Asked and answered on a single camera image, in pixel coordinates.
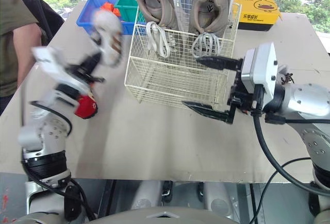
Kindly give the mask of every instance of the person's arm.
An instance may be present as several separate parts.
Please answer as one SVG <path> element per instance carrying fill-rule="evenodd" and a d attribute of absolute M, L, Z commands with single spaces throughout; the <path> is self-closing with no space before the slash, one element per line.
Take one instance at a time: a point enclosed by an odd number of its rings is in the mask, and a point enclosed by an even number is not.
<path fill-rule="evenodd" d="M 35 63 L 31 48 L 41 45 L 41 31 L 36 23 L 28 24 L 13 30 L 13 40 L 19 64 L 19 87 Z"/>

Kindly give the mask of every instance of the olive green shirt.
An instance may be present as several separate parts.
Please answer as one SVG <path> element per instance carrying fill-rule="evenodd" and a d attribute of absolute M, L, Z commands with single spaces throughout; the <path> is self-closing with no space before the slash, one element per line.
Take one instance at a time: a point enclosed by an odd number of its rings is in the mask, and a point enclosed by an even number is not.
<path fill-rule="evenodd" d="M 12 95 L 17 89 L 13 30 L 37 22 L 22 0 L 0 0 L 0 97 Z"/>

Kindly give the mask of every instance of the white table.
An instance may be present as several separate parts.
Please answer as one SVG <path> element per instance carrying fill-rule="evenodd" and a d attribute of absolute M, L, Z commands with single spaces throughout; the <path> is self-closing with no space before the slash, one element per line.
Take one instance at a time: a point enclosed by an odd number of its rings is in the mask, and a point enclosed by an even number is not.
<path fill-rule="evenodd" d="M 93 47 L 75 24 L 80 3 L 50 43 L 77 63 Z M 298 83 L 318 83 L 330 89 L 330 58 L 307 17 L 283 13 L 268 32 L 239 30 L 234 56 L 260 43 L 274 41 L 280 64 L 288 64 Z M 103 179 L 221 180 L 265 182 L 274 168 L 262 153 L 251 117 L 236 113 L 233 125 L 202 117 L 191 110 L 142 102 L 125 89 L 124 76 L 130 36 L 124 36 L 123 61 L 118 68 L 100 66 L 106 78 L 95 88 L 98 114 L 90 120 L 74 117 L 67 139 L 68 168 L 73 177 Z M 25 100 L 38 100 L 55 83 L 35 65 L 26 80 Z M 22 173 L 20 166 L 20 96 L 18 90 L 0 118 L 0 171 Z M 26 115 L 30 110 L 26 105 Z M 266 141 L 280 163 L 305 157 L 307 151 L 289 126 L 263 124 Z M 300 180 L 312 179 L 311 163 L 288 170 Z M 278 176 L 275 182 L 286 182 Z"/>

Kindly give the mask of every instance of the robotic arm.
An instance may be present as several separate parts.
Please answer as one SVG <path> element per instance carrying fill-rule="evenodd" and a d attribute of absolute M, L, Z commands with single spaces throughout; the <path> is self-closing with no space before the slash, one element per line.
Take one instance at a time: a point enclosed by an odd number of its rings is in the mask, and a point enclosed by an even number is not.
<path fill-rule="evenodd" d="M 184 101 L 197 113 L 232 124 L 235 110 L 250 112 L 254 118 L 259 143 L 271 164 L 287 180 L 309 192 L 292 178 L 272 157 L 262 135 L 259 118 L 266 114 L 266 123 L 289 124 L 301 136 L 313 162 L 313 176 L 319 189 L 320 211 L 330 210 L 330 91 L 316 84 L 289 83 L 290 74 L 277 80 L 277 59 L 273 43 L 249 50 L 244 59 L 204 57 L 197 61 L 218 70 L 236 71 L 225 112 L 209 105 Z"/>
<path fill-rule="evenodd" d="M 65 137 L 70 134 L 72 113 L 87 118 L 97 111 L 97 105 L 91 97 L 90 84 L 101 78 L 91 76 L 100 61 L 100 54 L 87 58 L 81 65 L 65 66 L 60 56 L 53 50 L 38 48 L 35 50 L 37 60 L 59 84 L 46 95 L 41 102 L 33 102 L 38 107 L 32 114 L 32 120 L 22 128 L 19 135 L 23 147 L 22 163 L 28 176 L 35 180 L 26 183 L 27 213 L 31 213 L 17 223 L 75 223 L 84 222 L 81 213 L 80 193 L 76 185 L 71 185 L 71 173 L 66 166 Z M 229 69 L 236 72 L 235 82 L 231 88 L 227 104 L 229 110 L 219 112 L 209 105 L 183 101 L 189 108 L 199 114 L 232 124 L 236 109 L 250 112 L 254 118 L 259 143 L 272 165 L 286 179 L 308 191 L 319 195 L 320 211 L 315 223 L 323 223 L 330 215 L 330 94 L 326 88 L 305 84 L 289 83 L 290 75 L 284 73 L 279 81 L 277 76 L 277 59 L 272 43 L 260 45 L 249 50 L 244 59 L 234 60 L 224 57 L 204 57 L 197 61 L 205 66 L 218 70 Z M 265 114 L 266 122 L 272 124 L 289 124 L 301 136 L 313 162 L 313 175 L 318 188 L 304 186 L 292 178 L 272 157 L 262 135 L 259 119 Z M 47 187 L 65 192 L 62 198 L 44 191 L 42 182 Z M 233 221 L 212 216 L 213 213 L 197 213 L 197 210 L 180 208 L 146 209 L 127 214 L 109 216 L 96 220 L 95 223 L 143 222 L 144 219 L 157 216 L 183 218 L 182 223 L 200 219 L 203 223 L 234 223 Z"/>
<path fill-rule="evenodd" d="M 44 218 L 54 218 L 55 223 L 62 223 L 78 218 L 81 212 L 80 189 L 70 184 L 75 181 L 67 169 L 65 139 L 72 130 L 70 120 L 73 114 L 90 118 L 97 112 L 91 85 L 104 79 L 93 77 L 91 73 L 99 64 L 101 53 L 87 57 L 80 65 L 65 65 L 60 53 L 50 47 L 36 47 L 33 53 L 44 71 L 58 84 L 41 101 L 31 102 L 37 108 L 19 134 L 23 168 L 32 179 L 26 182 L 27 214 L 40 211 L 58 213 Z M 57 194 L 45 192 L 46 187 L 55 189 Z"/>

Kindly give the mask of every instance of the orange object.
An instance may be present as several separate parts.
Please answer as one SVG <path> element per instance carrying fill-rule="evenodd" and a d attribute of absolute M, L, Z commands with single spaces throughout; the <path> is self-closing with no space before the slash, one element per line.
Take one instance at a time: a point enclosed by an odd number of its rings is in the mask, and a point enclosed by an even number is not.
<path fill-rule="evenodd" d="M 105 2 L 100 9 L 104 9 L 104 10 L 109 10 L 111 12 L 113 12 L 113 4 L 109 3 L 109 2 Z"/>
<path fill-rule="evenodd" d="M 114 8 L 112 13 L 114 13 L 117 17 L 120 17 L 119 9 Z"/>

